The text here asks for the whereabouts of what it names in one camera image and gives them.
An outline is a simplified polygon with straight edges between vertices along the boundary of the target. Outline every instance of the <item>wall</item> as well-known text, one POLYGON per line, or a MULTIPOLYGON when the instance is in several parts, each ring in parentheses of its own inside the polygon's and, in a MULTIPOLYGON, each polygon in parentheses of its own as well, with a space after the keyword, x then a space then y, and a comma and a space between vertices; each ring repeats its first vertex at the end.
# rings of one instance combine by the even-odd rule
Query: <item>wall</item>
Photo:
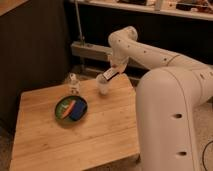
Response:
POLYGON ((21 92, 65 78, 69 44, 62 0, 30 0, 0 17, 0 124, 8 131, 21 92))

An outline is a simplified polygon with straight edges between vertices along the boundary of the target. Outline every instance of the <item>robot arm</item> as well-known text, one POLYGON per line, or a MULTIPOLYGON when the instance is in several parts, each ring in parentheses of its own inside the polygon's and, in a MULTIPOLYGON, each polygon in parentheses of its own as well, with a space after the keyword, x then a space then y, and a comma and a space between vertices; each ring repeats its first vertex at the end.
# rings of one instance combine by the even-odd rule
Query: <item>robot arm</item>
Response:
POLYGON ((143 171, 199 171, 192 115, 195 106, 213 96, 213 71, 185 55, 136 40, 133 27, 109 36, 113 67, 126 66, 130 57, 150 69, 136 90, 143 171))

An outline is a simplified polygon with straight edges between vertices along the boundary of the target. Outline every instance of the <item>wooden table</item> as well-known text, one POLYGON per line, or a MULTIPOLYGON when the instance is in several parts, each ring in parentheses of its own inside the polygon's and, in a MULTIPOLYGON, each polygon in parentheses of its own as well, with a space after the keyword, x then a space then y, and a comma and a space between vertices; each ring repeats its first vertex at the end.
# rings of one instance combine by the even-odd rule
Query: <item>wooden table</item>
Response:
POLYGON ((85 170, 139 153, 135 91, 125 74, 113 78, 106 96, 94 79, 82 81, 88 111, 62 127, 54 109, 67 95, 66 84, 22 94, 10 170, 85 170))
POLYGON ((0 0, 0 16, 27 1, 28 0, 0 0))

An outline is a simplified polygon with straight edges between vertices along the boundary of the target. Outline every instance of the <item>cable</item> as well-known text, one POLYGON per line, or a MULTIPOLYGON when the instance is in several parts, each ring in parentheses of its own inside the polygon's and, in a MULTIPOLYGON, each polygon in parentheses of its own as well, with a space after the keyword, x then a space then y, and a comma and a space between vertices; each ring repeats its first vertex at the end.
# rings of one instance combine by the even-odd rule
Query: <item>cable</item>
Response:
POLYGON ((205 171, 208 171, 206 168, 206 164, 205 164, 205 152, 210 144, 213 144, 213 140, 206 144, 206 146, 204 147, 203 153, 202 153, 202 163, 203 163, 203 167, 204 167, 205 171))

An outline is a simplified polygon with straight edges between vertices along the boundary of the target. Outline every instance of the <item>green plate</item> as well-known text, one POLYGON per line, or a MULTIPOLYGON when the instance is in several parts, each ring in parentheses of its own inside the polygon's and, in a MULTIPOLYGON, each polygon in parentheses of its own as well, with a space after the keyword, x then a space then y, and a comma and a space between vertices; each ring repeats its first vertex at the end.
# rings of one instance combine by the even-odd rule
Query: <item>green plate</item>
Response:
POLYGON ((72 102, 72 101, 77 101, 77 100, 80 100, 82 103, 84 103, 85 105, 86 105, 86 107, 85 107, 85 109, 82 111, 82 113, 81 113, 81 117, 86 113, 86 111, 87 111, 87 102, 86 102, 86 100, 84 100, 82 97, 80 97, 80 96, 67 96, 67 97, 65 97, 65 98, 63 98, 62 100, 60 100, 58 103, 57 103, 57 105, 56 105, 56 107, 55 107, 55 116, 56 116, 56 119, 57 120, 60 120, 60 121, 65 121, 65 122, 72 122, 72 121, 75 121, 75 120, 72 120, 70 117, 69 117, 69 115, 70 114, 68 114, 66 117, 64 117, 64 118, 62 118, 62 115, 63 115, 63 113, 66 111, 66 109, 69 107, 69 105, 70 105, 70 103, 72 102))

